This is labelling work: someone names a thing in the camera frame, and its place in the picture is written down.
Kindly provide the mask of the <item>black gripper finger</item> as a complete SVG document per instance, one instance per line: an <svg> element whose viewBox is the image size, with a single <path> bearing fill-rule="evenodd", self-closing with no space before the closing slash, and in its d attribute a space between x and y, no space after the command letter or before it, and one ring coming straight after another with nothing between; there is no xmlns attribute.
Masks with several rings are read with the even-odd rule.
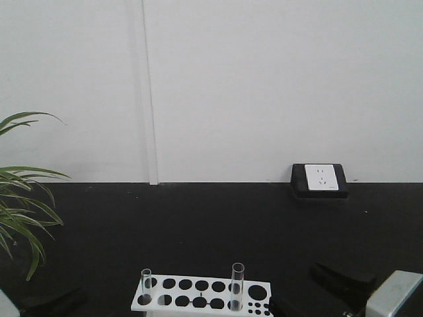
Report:
<svg viewBox="0 0 423 317"><path fill-rule="evenodd" d="M40 304L24 305L19 313L20 316L69 316L86 302L86 292L77 288Z"/></svg>
<svg viewBox="0 0 423 317"><path fill-rule="evenodd" d="M302 310L290 303L285 297L278 297L276 295L270 297L268 310L273 316L279 317L318 316L316 312L309 314L304 313Z"/></svg>
<svg viewBox="0 0 423 317"><path fill-rule="evenodd" d="M318 285L343 297L368 298L377 281L372 273L337 270L319 262L309 268L309 273Z"/></svg>

